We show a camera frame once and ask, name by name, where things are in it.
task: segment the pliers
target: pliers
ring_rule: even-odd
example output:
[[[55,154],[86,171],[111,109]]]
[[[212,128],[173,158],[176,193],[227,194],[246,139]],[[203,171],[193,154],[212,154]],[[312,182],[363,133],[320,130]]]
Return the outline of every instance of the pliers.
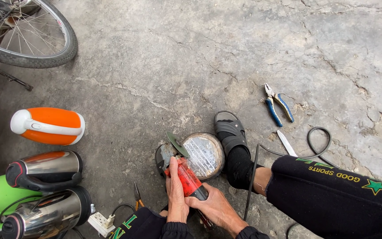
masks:
[[[275,112],[275,108],[273,108],[274,99],[282,107],[288,120],[291,123],[293,123],[294,122],[293,115],[291,114],[291,111],[288,108],[287,104],[281,99],[281,94],[276,94],[275,92],[273,92],[273,90],[267,83],[265,83],[264,86],[265,86],[266,94],[268,95],[268,98],[266,98],[265,102],[269,107],[269,112],[272,115],[272,118],[275,121],[276,125],[278,127],[282,127],[281,120],[279,119],[277,113]]]
[[[145,207],[145,206],[144,206],[144,203],[141,200],[141,195],[139,194],[139,190],[138,190],[136,182],[134,182],[134,184],[135,184],[135,201],[136,201],[136,203],[135,203],[135,211],[136,211],[136,210],[138,210],[139,205],[141,205],[141,207]]]

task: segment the red grinder handle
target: red grinder handle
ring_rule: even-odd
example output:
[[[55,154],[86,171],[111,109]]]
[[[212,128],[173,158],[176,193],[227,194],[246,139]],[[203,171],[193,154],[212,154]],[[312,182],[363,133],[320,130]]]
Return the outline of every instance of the red grinder handle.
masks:
[[[208,197],[207,190],[203,187],[200,180],[195,175],[194,171],[188,166],[187,160],[181,157],[178,160],[178,177],[182,183],[184,190],[184,197],[196,197],[200,201],[204,201]],[[170,177],[169,168],[165,170],[165,174]],[[206,215],[204,215],[200,210],[196,209],[197,214],[203,221],[204,225],[208,230],[213,230],[215,224],[210,221]]]

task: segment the blue-handled pliers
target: blue-handled pliers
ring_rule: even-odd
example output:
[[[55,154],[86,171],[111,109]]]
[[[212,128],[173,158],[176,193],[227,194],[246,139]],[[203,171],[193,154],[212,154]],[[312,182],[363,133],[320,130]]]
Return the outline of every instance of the blue-handled pliers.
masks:
[[[273,92],[273,90],[271,89],[271,87],[267,83],[265,83],[264,86],[265,86],[266,94],[268,95],[268,98],[266,98],[265,102],[268,105],[269,112],[272,115],[273,120],[275,121],[276,125],[278,127],[282,127],[281,120],[279,119],[277,113],[275,112],[275,108],[273,108],[273,100],[274,99],[281,106],[281,108],[284,110],[285,115],[287,116],[288,120],[291,123],[293,123],[294,122],[293,115],[291,114],[291,111],[288,108],[287,104],[281,99],[281,94],[276,94],[275,92]]]

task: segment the black sandal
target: black sandal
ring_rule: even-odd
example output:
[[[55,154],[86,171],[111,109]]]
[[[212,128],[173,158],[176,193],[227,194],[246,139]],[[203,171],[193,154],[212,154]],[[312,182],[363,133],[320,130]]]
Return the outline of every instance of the black sandal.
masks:
[[[218,122],[219,120],[232,120],[232,122]],[[232,148],[237,145],[242,145],[247,150],[250,156],[250,150],[247,146],[247,139],[245,137],[245,130],[241,121],[229,111],[220,111],[216,113],[214,118],[216,135],[219,132],[231,133],[235,136],[229,136],[222,140],[222,145],[225,150],[225,156],[228,157]]]

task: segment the concrete floor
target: concrete floor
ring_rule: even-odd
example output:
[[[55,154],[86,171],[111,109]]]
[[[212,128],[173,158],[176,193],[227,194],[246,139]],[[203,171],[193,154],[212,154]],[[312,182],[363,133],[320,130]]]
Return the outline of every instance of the concrete floor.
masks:
[[[0,173],[9,162],[49,150],[76,150],[98,211],[134,203],[133,182],[143,201],[159,210],[166,202],[154,151],[165,131],[186,137],[213,132],[213,116],[236,112],[252,153],[258,142],[285,152],[263,102],[268,83],[294,113],[281,128],[298,155],[311,155],[306,134],[329,129],[325,157],[354,172],[382,179],[382,1],[380,0],[70,0],[53,1],[78,37],[74,61],[52,69],[2,66],[35,88],[27,92],[0,76]],[[58,107],[81,113],[87,123],[73,146],[44,145],[10,131],[19,109]],[[314,134],[322,148],[326,139]],[[261,153],[271,166],[275,155]],[[219,187],[240,215],[246,192]],[[285,238],[293,223],[253,195],[249,223],[271,238]],[[130,212],[119,210],[120,224]],[[206,233],[190,222],[196,238]],[[87,224],[87,238],[98,238]],[[77,238],[69,233],[68,238]],[[316,238],[302,228],[292,238]]]

